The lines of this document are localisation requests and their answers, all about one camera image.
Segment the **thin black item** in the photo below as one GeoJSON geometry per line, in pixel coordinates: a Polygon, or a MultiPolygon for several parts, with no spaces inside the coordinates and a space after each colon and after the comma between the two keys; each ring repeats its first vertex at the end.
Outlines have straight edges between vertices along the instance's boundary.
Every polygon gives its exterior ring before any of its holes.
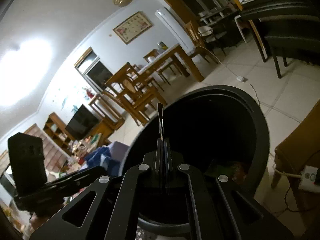
{"type": "Polygon", "coordinates": [[[162,103],[157,104],[157,111],[158,111],[158,119],[159,119],[159,134],[160,134],[160,139],[163,140],[163,133],[164,133],[164,128],[163,128],[163,110],[164,106],[162,103]]]}

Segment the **purple floral tablecloth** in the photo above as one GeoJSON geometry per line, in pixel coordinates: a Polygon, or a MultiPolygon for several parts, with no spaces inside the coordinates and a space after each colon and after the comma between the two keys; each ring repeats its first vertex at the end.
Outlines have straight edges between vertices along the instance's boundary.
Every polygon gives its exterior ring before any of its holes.
{"type": "Polygon", "coordinates": [[[109,159],[108,159],[108,163],[109,164],[122,164],[125,156],[126,156],[126,152],[129,149],[129,146],[122,143],[122,142],[112,142],[111,144],[109,144],[107,146],[107,148],[109,149],[109,159]]]}

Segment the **blue plastic wrapper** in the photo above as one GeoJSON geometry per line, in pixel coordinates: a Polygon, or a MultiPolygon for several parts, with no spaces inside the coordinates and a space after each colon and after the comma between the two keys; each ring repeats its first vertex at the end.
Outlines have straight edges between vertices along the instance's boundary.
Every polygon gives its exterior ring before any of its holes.
{"type": "Polygon", "coordinates": [[[87,167],[103,167],[112,177],[119,175],[120,161],[114,159],[108,147],[99,147],[84,157],[87,167]]]}

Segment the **wooden bookshelf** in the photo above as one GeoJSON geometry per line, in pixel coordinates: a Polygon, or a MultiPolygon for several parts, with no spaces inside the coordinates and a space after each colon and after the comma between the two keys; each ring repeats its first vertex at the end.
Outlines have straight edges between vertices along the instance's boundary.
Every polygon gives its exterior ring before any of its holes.
{"type": "Polygon", "coordinates": [[[57,116],[55,112],[48,116],[43,131],[53,142],[67,155],[72,155],[72,144],[75,138],[66,129],[67,125],[57,116]]]}

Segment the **tall wooden plant stand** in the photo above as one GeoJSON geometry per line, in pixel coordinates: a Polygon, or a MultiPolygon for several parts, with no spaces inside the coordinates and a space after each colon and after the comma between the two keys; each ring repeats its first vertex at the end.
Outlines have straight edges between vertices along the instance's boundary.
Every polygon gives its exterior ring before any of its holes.
{"type": "Polygon", "coordinates": [[[88,104],[103,122],[111,129],[118,130],[123,126],[125,120],[122,115],[104,98],[101,94],[96,94],[88,104]]]}

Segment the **wooden dining chair front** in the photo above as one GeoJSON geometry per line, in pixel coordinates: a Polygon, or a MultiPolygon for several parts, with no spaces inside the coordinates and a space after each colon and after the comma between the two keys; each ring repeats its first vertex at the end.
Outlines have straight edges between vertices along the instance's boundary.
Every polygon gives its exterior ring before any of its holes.
{"type": "Polygon", "coordinates": [[[156,109],[153,100],[167,105],[157,88],[148,84],[146,77],[139,74],[130,63],[121,67],[104,85],[103,94],[127,111],[138,125],[146,125],[150,120],[146,110],[147,106],[156,109]]]}

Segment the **wooden dining chair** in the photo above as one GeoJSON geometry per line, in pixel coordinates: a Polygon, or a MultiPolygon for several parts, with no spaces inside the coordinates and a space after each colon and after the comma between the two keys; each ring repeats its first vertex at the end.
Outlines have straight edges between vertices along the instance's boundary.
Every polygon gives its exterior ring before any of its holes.
{"type": "Polygon", "coordinates": [[[146,77],[139,74],[130,63],[121,67],[104,85],[103,94],[127,111],[138,125],[146,125],[150,120],[146,110],[147,106],[156,109],[153,100],[167,105],[157,88],[148,84],[146,77]]]}
{"type": "Polygon", "coordinates": [[[206,59],[206,56],[208,56],[212,61],[214,61],[215,63],[218,63],[214,53],[206,48],[204,41],[202,40],[202,38],[200,37],[199,33],[197,32],[194,26],[194,22],[189,21],[188,23],[185,24],[184,28],[194,45],[193,49],[190,52],[188,52],[187,55],[190,58],[194,58],[195,56],[200,56],[205,61],[209,62],[209,60],[206,59]]]}

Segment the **black flat television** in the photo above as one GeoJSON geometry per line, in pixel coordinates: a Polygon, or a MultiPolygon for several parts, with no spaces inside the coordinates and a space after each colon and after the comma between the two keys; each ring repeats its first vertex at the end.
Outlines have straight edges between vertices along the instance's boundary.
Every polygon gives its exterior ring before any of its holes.
{"type": "Polygon", "coordinates": [[[86,106],[81,105],[70,122],[66,126],[66,131],[71,134],[74,139],[83,139],[88,132],[99,123],[99,119],[91,113],[86,106]]]}

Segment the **wooden dining table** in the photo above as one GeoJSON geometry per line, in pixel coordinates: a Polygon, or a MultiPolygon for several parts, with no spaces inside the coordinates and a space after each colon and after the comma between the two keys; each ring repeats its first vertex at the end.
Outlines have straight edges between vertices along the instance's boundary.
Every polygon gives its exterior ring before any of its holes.
{"type": "Polygon", "coordinates": [[[185,69],[185,66],[187,66],[197,82],[202,82],[204,80],[204,77],[197,68],[196,64],[193,62],[191,57],[187,55],[179,43],[158,55],[152,62],[148,63],[138,73],[140,76],[148,77],[156,72],[159,68],[162,68],[163,65],[170,66],[172,64],[180,70],[184,77],[188,77],[190,75],[185,69]]]}

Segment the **white floor charger adapter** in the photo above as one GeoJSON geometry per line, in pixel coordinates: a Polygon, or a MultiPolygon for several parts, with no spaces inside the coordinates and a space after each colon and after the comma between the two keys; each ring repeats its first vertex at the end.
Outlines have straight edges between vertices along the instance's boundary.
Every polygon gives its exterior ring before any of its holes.
{"type": "Polygon", "coordinates": [[[246,82],[247,81],[247,78],[243,77],[243,76],[237,76],[236,79],[239,81],[239,82],[246,82]]]}

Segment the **metal kettle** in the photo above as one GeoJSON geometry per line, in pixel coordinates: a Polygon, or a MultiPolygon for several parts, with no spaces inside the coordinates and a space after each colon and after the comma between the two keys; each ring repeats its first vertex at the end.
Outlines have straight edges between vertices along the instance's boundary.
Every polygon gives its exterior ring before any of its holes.
{"type": "Polygon", "coordinates": [[[157,43],[157,47],[160,53],[163,53],[168,49],[168,47],[162,41],[157,43]]]}

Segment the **wooden dining chair right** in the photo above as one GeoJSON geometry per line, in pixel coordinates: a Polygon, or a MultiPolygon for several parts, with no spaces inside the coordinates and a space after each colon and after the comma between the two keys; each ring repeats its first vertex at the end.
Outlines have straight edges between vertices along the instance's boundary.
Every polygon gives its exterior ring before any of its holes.
{"type": "Polygon", "coordinates": [[[190,52],[188,52],[187,55],[190,58],[194,58],[195,56],[200,56],[205,61],[209,62],[209,60],[206,59],[206,56],[208,56],[212,61],[214,61],[215,63],[218,63],[214,53],[206,48],[204,41],[202,40],[202,38],[200,37],[199,33],[197,32],[194,26],[194,22],[189,21],[188,23],[185,24],[184,28],[194,45],[193,49],[190,52]]]}

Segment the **white power strip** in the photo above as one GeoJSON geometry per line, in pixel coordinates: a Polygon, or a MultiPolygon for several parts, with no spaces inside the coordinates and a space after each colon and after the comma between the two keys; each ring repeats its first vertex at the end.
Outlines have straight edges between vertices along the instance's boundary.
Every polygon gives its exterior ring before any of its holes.
{"type": "Polygon", "coordinates": [[[319,168],[308,166],[304,167],[301,174],[299,190],[319,193],[319,168]]]}

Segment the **white standing air conditioner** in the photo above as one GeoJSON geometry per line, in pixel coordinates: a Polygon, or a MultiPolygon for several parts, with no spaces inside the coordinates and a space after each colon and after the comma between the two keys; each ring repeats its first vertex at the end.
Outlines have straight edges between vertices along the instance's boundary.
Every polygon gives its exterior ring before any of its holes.
{"type": "Polygon", "coordinates": [[[195,48],[189,35],[167,8],[156,10],[155,15],[168,28],[176,40],[178,40],[186,53],[191,52],[195,48]]]}

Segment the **white plastic chair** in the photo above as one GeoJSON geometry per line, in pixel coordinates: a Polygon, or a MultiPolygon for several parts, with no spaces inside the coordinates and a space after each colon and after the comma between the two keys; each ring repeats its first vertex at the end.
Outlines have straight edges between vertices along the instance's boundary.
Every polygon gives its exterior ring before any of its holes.
{"type": "Polygon", "coordinates": [[[247,38],[251,33],[250,23],[248,22],[248,20],[244,20],[240,15],[235,16],[234,21],[243,41],[245,42],[245,44],[247,44],[247,38]]]}

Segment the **black upright piano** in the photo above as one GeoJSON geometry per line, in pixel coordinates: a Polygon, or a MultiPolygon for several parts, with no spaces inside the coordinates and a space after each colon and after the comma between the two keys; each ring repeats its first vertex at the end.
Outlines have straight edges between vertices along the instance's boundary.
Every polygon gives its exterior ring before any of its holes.
{"type": "Polygon", "coordinates": [[[277,72],[277,57],[319,65],[319,6],[309,0],[255,0],[243,5],[241,16],[252,20],[277,72]]]}

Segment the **framed floral wall picture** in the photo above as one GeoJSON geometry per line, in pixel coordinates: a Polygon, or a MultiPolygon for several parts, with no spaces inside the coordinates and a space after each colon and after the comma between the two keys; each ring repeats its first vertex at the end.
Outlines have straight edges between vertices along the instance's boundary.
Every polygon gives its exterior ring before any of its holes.
{"type": "Polygon", "coordinates": [[[152,26],[153,24],[143,12],[138,11],[115,27],[113,31],[125,44],[129,44],[152,26]]]}

